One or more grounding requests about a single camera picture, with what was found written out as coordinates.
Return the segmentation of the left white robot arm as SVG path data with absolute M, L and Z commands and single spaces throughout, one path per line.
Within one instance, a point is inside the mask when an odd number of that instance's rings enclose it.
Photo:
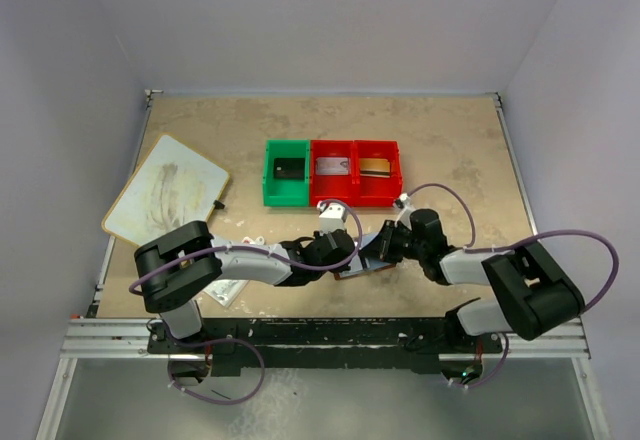
M 193 221 L 135 251 L 138 279 L 129 292 L 143 299 L 148 313 L 160 317 L 170 336 L 195 338 L 203 331 L 196 297 L 213 282 L 306 286 L 327 272 L 346 270 L 360 244 L 344 226 L 271 245 L 235 243 Z

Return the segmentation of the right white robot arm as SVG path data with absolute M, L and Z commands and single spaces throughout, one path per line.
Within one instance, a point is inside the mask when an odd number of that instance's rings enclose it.
M 468 336 L 512 332 L 531 341 L 586 307 L 582 293 L 541 243 L 505 252 L 457 248 L 432 209 L 415 210 L 406 221 L 385 222 L 361 256 L 387 264 L 414 260 L 439 285 L 489 286 L 492 299 L 471 300 L 447 313 Z

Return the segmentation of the gold card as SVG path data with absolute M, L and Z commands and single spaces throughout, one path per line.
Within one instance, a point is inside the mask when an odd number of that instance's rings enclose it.
M 386 158 L 364 158 L 359 159 L 359 173 L 363 177 L 390 178 L 391 162 Z

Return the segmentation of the brown leather card holder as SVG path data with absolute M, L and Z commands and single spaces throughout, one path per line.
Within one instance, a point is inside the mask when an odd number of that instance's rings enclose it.
M 337 281 L 355 278 L 373 272 L 393 268 L 394 264 L 384 262 L 372 254 L 360 253 L 349 264 L 346 270 L 334 274 Z

